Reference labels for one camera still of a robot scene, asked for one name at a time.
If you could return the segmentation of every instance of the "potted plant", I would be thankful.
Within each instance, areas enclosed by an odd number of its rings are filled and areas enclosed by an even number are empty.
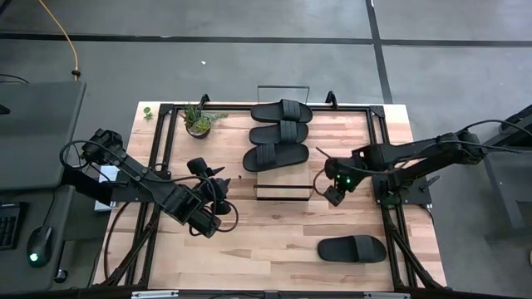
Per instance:
[[[197,106],[187,104],[184,109],[185,115],[182,115],[185,120],[186,131],[190,136],[203,139],[210,133],[212,124],[219,119],[227,117],[227,114],[211,114],[205,113],[198,109]]]

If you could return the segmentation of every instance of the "black slide sandal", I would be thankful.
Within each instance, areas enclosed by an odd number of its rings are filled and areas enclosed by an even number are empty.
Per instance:
[[[278,125],[257,127],[249,131],[249,141],[254,145],[302,143],[307,136],[307,125],[288,120],[281,120]]]
[[[258,145],[250,149],[242,160],[244,169],[260,172],[304,163],[308,160],[305,145]]]
[[[260,122],[278,123],[281,120],[291,120],[308,123],[313,119],[313,111],[296,100],[282,99],[278,103],[254,105],[251,107],[251,118]]]
[[[384,244],[368,235],[328,238],[318,243],[318,256],[329,262],[382,262],[386,254]]]

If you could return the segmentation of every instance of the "plant pot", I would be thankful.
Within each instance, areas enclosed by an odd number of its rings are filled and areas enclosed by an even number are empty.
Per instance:
[[[189,133],[190,136],[192,136],[192,137],[194,137],[196,139],[203,139],[203,138],[207,137],[207,135],[210,133],[210,128],[208,130],[206,130],[202,134],[195,134],[194,132],[191,132],[189,130],[189,128],[186,128],[186,131],[187,131],[187,133]]]

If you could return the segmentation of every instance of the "concrete floor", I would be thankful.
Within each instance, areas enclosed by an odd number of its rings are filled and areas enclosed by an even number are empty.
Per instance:
[[[381,38],[532,39],[529,1],[374,0]],[[47,0],[72,33],[183,37],[371,38],[364,0]],[[58,32],[38,2],[13,2],[0,31]],[[333,90],[340,102],[383,103],[371,45],[76,42],[87,82],[76,137],[102,127],[129,135],[140,100],[255,100],[261,84]],[[406,104],[416,139],[530,104],[529,47],[383,47],[393,102]],[[31,82],[68,81],[65,42],[0,40],[0,73]],[[474,129],[482,140],[495,125]],[[448,285],[532,297],[532,241],[487,245],[503,225],[484,166],[452,166],[431,186],[436,235]],[[84,267],[79,287],[86,285]]]

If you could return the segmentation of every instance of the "wooden table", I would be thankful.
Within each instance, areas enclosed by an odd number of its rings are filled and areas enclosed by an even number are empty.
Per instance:
[[[145,120],[144,108],[157,115],[160,102],[140,102],[128,145],[128,153],[148,164],[156,119]],[[393,144],[412,141],[404,105],[384,105],[390,140]],[[384,242],[381,211],[373,199],[371,180],[365,179],[345,200],[333,207],[314,194],[308,202],[264,202],[255,199],[257,174],[242,167],[244,153],[253,146],[247,132],[257,125],[248,111],[235,111],[215,123],[205,140],[187,135],[178,119],[170,159],[173,177],[190,175],[186,162],[199,156],[210,167],[225,166],[220,178],[231,178],[228,200],[240,212],[239,226],[231,233],[216,233],[211,239],[191,237],[188,226],[161,214],[151,269],[150,288],[285,291],[389,291],[392,276],[388,260],[375,264],[324,262],[316,246],[324,238],[370,234]],[[369,143],[366,118],[357,112],[316,112],[309,126],[308,167],[312,177],[323,167],[325,157],[319,146],[332,156],[349,156],[351,150]],[[164,150],[167,125],[160,155]],[[330,181],[322,176],[318,189]],[[122,214],[112,234],[109,249],[111,270],[131,246],[138,204]],[[112,221],[116,209],[111,215]],[[411,248],[430,274],[445,285],[434,228],[426,211],[405,206]],[[222,216],[229,227],[234,215]],[[406,283],[404,258],[398,254],[401,277]],[[95,282],[103,280],[102,258]],[[142,258],[137,263],[140,275]]]

